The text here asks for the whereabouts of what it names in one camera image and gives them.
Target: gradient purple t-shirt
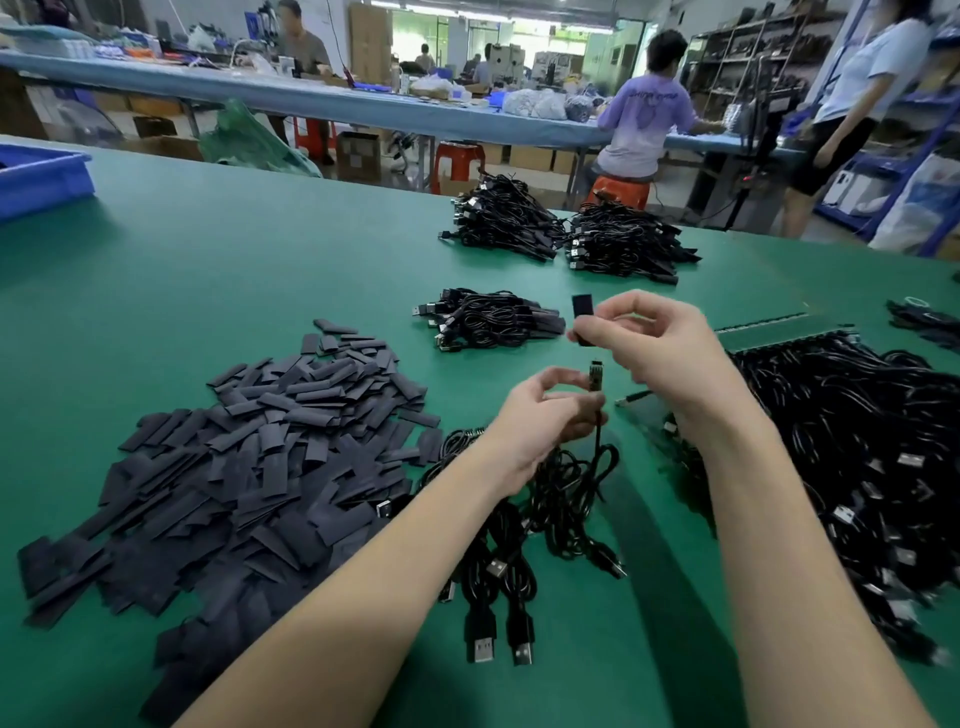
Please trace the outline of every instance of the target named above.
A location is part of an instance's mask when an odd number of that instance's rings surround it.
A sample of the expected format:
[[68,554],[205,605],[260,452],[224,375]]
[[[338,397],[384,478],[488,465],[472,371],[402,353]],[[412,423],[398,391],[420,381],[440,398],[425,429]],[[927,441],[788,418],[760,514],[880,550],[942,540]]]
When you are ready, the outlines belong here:
[[690,94],[676,80],[653,73],[631,79],[597,119],[601,129],[615,129],[597,164],[615,177],[650,177],[667,133],[674,126],[686,133],[697,120]]

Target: red plastic stool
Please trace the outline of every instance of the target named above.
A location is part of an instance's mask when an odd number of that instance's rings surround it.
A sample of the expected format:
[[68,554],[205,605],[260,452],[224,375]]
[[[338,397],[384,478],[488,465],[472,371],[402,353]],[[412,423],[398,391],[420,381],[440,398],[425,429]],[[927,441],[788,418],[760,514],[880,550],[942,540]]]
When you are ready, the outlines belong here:
[[[320,136],[320,125],[323,122],[318,119],[304,119],[304,121],[306,122],[306,134],[301,134],[300,124],[297,123],[297,119],[294,119],[294,145],[296,145],[298,149],[305,149],[309,157],[322,157],[326,151],[326,149],[324,149],[324,141]],[[330,138],[327,146],[330,149],[336,149],[336,127],[330,122],[326,122],[326,125],[330,129]]]
[[597,202],[598,193],[603,193],[604,197],[613,198],[627,207],[644,209],[647,207],[647,198],[650,196],[650,183],[625,182],[601,175],[593,183],[593,188],[587,196],[587,202]]
[[442,141],[437,145],[437,155],[433,162],[433,176],[430,178],[430,191],[440,194],[440,157],[450,160],[450,178],[455,182],[467,182],[470,179],[470,163],[480,162],[480,171],[487,171],[487,155],[479,144],[463,144]]

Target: blue box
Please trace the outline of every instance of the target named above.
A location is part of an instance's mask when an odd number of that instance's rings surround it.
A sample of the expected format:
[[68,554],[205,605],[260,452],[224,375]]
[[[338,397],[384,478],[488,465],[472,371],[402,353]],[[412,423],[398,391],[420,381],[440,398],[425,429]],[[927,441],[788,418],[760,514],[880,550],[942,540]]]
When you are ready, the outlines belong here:
[[93,196],[83,152],[0,144],[0,222]]

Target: short dark hair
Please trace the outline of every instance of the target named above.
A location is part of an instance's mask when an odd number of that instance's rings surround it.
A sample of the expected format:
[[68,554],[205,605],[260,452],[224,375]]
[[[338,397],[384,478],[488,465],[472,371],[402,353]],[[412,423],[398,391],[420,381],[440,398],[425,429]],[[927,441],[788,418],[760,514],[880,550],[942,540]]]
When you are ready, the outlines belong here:
[[654,73],[664,71],[686,53],[686,39],[677,31],[663,31],[653,36],[647,46],[647,68]]
[[924,23],[930,24],[933,19],[930,17],[930,6],[932,0],[893,0],[897,5],[897,17],[895,23],[902,23],[904,20],[916,18]]
[[286,8],[294,14],[294,17],[303,17],[303,11],[300,9],[300,3],[297,0],[279,0],[276,4],[277,9]]

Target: green plastic bag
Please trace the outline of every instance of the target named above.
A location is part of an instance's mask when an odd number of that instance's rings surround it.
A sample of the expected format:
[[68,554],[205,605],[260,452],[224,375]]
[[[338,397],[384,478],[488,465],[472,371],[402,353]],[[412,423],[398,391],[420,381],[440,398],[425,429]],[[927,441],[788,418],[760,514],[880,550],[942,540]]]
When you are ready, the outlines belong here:
[[237,99],[228,100],[217,113],[217,128],[201,134],[199,145],[204,159],[216,164],[323,176],[303,152],[284,144]]

